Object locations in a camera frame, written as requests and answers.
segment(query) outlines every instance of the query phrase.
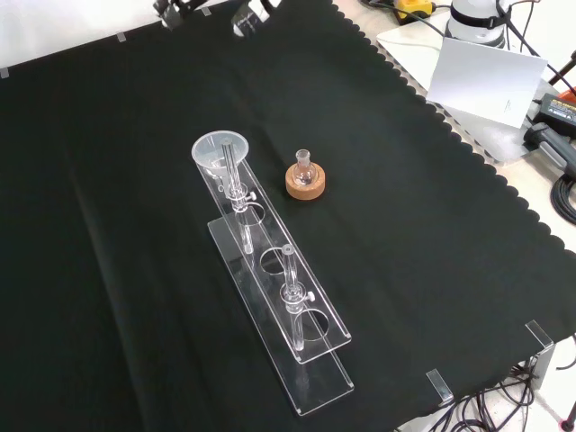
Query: white robotic arm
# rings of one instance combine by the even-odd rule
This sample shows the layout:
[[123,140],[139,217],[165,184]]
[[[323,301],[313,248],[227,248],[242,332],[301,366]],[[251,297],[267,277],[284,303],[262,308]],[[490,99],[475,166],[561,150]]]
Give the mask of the white robotic arm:
[[510,14],[510,0],[454,0],[446,36],[503,48],[506,19],[498,2],[500,10]]

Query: cork base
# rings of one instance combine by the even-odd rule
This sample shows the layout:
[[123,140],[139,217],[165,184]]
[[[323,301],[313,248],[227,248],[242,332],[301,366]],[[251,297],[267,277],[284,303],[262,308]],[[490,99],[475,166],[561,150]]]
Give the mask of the cork base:
[[309,201],[318,198],[324,192],[326,187],[326,175],[324,170],[318,164],[313,164],[316,167],[316,181],[312,184],[306,186],[300,186],[294,182],[294,169],[296,164],[292,165],[286,171],[286,190],[292,198],[296,198],[301,201]]

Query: black tablecloth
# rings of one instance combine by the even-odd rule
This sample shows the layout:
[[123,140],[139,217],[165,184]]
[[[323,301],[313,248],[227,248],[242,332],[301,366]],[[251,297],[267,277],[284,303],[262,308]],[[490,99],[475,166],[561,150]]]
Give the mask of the black tablecloth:
[[[573,255],[328,0],[234,40],[224,4],[0,81],[2,430],[382,431],[576,331]],[[352,342],[296,418],[206,223],[194,141],[232,130]],[[296,202],[309,149],[328,175]]]

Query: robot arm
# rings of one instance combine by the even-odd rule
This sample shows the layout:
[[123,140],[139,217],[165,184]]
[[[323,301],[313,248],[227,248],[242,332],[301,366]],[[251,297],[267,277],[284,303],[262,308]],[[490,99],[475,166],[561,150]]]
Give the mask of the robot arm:
[[[232,28],[239,37],[247,37],[265,23],[282,0],[247,0],[232,18]],[[154,9],[170,30],[184,23],[186,17],[208,0],[157,0]]]

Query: glass test tube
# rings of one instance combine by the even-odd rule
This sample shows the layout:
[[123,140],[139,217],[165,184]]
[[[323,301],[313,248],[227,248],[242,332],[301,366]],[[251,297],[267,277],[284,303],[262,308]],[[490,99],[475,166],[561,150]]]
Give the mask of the glass test tube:
[[238,174],[238,165],[234,157],[234,146],[232,139],[224,138],[220,142],[224,152],[224,161],[226,163],[226,172],[228,174],[229,198],[232,200],[232,209],[234,212],[243,212],[246,209],[246,196],[242,191],[242,183]]
[[237,216],[244,252],[250,255],[254,252],[254,246],[252,244],[252,234],[250,233],[250,226],[248,225],[246,215],[248,205],[246,203],[246,196],[242,190],[242,183],[240,182],[240,176],[238,174],[238,165],[236,164],[236,158],[234,157],[234,146],[232,145],[232,139],[223,138],[220,144],[222,145],[224,160],[226,162],[226,172],[228,174],[229,183],[229,198],[232,201],[232,210],[234,210]]
[[304,349],[304,331],[302,328],[302,311],[304,306],[304,290],[298,283],[298,273],[296,267],[296,254],[294,246],[282,246],[282,258],[284,266],[284,280],[286,309],[290,313],[292,324],[292,341],[296,351]]

